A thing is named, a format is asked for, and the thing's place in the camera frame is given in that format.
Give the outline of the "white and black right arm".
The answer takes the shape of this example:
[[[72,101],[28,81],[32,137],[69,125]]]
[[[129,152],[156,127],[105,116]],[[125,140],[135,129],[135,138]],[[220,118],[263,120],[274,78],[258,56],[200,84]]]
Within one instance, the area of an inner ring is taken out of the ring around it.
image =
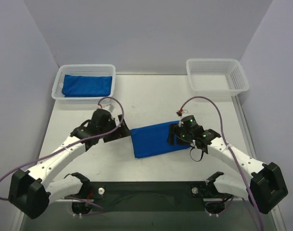
[[[193,115],[169,125],[167,142],[170,145],[189,144],[191,148],[199,149],[203,154],[209,154],[238,171],[241,181],[222,173],[209,177],[208,181],[219,193],[248,199],[262,214],[269,213],[288,195],[281,168],[277,164],[265,164],[224,142],[218,132],[198,125]]]

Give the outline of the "blue towels pile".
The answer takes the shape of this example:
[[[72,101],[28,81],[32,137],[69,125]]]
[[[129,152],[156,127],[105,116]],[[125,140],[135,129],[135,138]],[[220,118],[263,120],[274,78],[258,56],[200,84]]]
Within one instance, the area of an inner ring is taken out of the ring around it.
[[[190,147],[189,144],[179,145],[168,143],[169,126],[177,123],[170,121],[131,130],[131,140],[135,158],[141,159],[169,152],[185,150]]]

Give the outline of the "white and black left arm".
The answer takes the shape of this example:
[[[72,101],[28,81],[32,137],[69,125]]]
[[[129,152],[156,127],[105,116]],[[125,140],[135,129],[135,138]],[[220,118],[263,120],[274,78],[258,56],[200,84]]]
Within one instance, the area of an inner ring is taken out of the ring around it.
[[[75,128],[50,155],[23,171],[17,169],[11,178],[8,200],[30,219],[36,219],[52,202],[78,194],[89,183],[79,173],[63,180],[54,178],[74,159],[87,152],[100,139],[110,142],[130,136],[124,114],[113,115],[109,108],[97,109],[92,118]]]

